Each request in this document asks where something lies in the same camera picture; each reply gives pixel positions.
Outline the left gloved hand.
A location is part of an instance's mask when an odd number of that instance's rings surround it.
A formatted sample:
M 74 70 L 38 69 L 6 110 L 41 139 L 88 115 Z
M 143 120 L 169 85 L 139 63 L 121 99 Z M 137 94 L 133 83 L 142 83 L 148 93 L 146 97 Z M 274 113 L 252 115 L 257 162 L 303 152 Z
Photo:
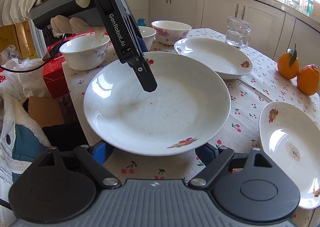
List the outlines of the left gloved hand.
M 41 3 L 44 3 L 49 0 L 41 0 Z M 76 3 L 82 7 L 86 8 L 90 0 L 75 0 Z M 71 33 L 71 34 L 80 34 L 85 33 L 90 30 L 94 31 L 95 38 L 97 42 L 102 42 L 103 37 L 105 36 L 106 29 L 105 27 L 100 26 L 92 26 L 84 22 L 84 20 L 80 18 L 66 18 L 62 15 L 57 15 L 54 18 L 51 18 L 50 21 L 51 27 L 53 31 L 57 34 Z

